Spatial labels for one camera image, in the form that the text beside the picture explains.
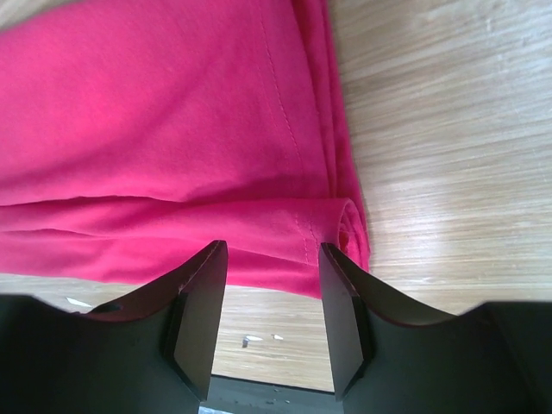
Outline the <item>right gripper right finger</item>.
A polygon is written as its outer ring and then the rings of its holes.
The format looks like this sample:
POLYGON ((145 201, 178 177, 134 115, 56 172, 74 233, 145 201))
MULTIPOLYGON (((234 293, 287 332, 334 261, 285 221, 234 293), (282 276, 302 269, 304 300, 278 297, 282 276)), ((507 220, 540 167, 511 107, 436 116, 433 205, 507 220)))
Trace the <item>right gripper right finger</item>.
POLYGON ((336 398, 347 413, 548 413, 551 305, 485 302, 456 316, 319 255, 336 398))

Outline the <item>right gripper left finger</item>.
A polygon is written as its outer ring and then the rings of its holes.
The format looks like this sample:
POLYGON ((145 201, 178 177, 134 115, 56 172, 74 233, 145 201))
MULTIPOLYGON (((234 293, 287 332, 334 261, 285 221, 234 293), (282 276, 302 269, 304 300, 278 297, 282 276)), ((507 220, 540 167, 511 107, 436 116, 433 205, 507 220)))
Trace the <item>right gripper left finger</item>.
POLYGON ((206 400, 228 248, 86 313, 1 298, 4 413, 195 413, 206 400))

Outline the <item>pink t shirt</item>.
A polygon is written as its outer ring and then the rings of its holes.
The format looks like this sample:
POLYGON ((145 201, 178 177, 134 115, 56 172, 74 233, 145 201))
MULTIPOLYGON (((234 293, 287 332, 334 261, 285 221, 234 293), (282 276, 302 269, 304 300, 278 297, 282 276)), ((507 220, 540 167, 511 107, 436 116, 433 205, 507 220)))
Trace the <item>pink t shirt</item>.
POLYGON ((214 240, 316 298, 369 245, 324 1, 77 1, 1 33, 1 269, 143 284, 214 240))

